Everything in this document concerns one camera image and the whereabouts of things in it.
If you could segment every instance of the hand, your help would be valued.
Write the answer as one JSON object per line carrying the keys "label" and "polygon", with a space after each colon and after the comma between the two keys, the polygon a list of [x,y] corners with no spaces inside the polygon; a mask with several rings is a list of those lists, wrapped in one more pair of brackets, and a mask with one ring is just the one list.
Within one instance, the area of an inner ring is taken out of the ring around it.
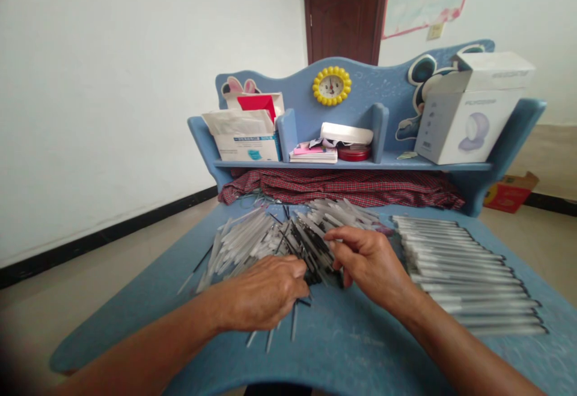
{"label": "hand", "polygon": [[307,297],[304,261],[294,255],[267,256],[241,275],[210,287],[203,295],[215,306],[221,331],[271,330]]}
{"label": "hand", "polygon": [[333,268],[344,267],[344,286],[355,281],[367,297],[390,313],[395,314],[410,294],[418,292],[383,234],[345,226],[328,231],[325,240],[335,255]]}

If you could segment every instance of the brown door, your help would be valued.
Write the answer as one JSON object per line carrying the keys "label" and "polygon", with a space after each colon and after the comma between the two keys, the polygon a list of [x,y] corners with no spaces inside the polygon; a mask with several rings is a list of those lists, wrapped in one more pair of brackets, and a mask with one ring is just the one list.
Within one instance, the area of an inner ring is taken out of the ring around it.
{"label": "brown door", "polygon": [[377,65],[384,6],[385,0],[308,0],[309,62],[344,56]]}

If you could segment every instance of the row of pens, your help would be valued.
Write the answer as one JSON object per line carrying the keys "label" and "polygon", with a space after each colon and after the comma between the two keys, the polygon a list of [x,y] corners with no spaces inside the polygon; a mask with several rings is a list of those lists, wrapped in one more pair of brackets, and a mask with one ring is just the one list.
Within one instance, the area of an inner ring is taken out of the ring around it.
{"label": "row of pens", "polygon": [[476,336],[547,333],[523,281],[502,255],[456,222],[393,216],[414,283]]}
{"label": "row of pens", "polygon": [[[379,215],[347,199],[315,200],[307,212],[290,211],[289,206],[260,207],[229,219],[216,230],[206,271],[196,288],[200,293],[212,284],[249,269],[267,255],[293,254],[307,264],[308,285],[343,286],[340,271],[332,268],[334,256],[323,237],[330,229],[352,226],[386,231]],[[279,209],[280,214],[273,214]],[[505,258],[482,247],[456,222],[393,216],[405,250],[413,282],[452,314],[473,334],[539,334],[547,330],[523,282],[515,277]],[[190,278],[181,286],[186,287]],[[297,301],[292,312],[291,340],[295,340],[300,306],[313,307],[313,295]],[[256,332],[249,335],[250,347]],[[266,352],[274,330],[269,331]]]}

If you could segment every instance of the light switch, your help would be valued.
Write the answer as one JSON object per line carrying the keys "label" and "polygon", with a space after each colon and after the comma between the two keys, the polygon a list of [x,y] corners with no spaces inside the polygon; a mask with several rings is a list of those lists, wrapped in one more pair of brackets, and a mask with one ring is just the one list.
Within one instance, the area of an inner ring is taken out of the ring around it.
{"label": "light switch", "polygon": [[443,29],[445,29],[445,22],[436,23],[429,27],[429,34],[427,40],[434,40],[443,35]]}

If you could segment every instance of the pink bunny ears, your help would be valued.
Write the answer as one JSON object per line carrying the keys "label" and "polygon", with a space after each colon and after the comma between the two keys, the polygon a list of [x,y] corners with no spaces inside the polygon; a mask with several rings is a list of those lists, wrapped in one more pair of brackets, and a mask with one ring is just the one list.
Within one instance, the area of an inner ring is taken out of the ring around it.
{"label": "pink bunny ears", "polygon": [[221,93],[224,95],[226,93],[260,93],[257,88],[257,84],[252,79],[247,79],[245,81],[245,87],[243,88],[239,80],[234,76],[229,76],[226,83],[221,88]]}

